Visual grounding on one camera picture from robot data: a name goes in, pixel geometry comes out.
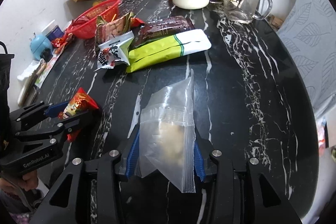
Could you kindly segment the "left hand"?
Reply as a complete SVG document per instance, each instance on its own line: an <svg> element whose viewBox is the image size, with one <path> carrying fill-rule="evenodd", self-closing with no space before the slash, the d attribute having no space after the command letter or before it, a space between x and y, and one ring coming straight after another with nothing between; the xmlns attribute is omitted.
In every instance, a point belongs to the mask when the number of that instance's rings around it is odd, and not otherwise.
<svg viewBox="0 0 336 224"><path fill-rule="evenodd" d="M1 178L1 190L5 193L17 196L19 194L19 188L24 189L25 191L36 189L38 187L38 172L35 170L23 175L21 179L14 178L13 182L14 183L12 184Z"/></svg>

